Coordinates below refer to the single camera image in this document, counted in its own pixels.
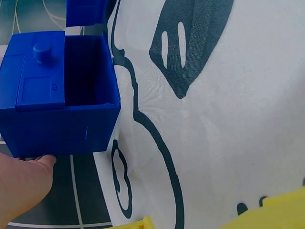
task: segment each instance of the yellow plastic piece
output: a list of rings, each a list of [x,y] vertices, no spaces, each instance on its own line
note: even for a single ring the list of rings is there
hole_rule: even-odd
[[[220,229],[305,229],[305,188],[263,200]]]
[[[154,229],[154,225],[151,218],[149,216],[145,216],[141,221],[126,224],[123,226],[113,227],[113,229]]]

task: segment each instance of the human hand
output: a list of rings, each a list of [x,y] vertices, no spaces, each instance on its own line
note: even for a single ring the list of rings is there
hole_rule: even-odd
[[[52,155],[23,161],[0,153],[0,229],[48,194],[55,163]]]

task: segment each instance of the round knob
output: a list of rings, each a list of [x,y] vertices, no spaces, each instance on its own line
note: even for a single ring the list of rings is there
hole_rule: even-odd
[[[49,41],[39,41],[34,47],[34,58],[38,63],[46,63],[52,57],[52,47]]]

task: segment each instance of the box lid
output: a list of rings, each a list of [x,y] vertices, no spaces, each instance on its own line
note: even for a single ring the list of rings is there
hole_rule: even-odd
[[[102,24],[108,0],[67,0],[66,26]]]

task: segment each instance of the blue plastic box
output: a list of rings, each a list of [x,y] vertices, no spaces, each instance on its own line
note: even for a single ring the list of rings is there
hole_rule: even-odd
[[[102,23],[103,0],[67,0],[67,26]],[[121,109],[107,43],[15,34],[0,67],[0,133],[14,157],[105,151]]]

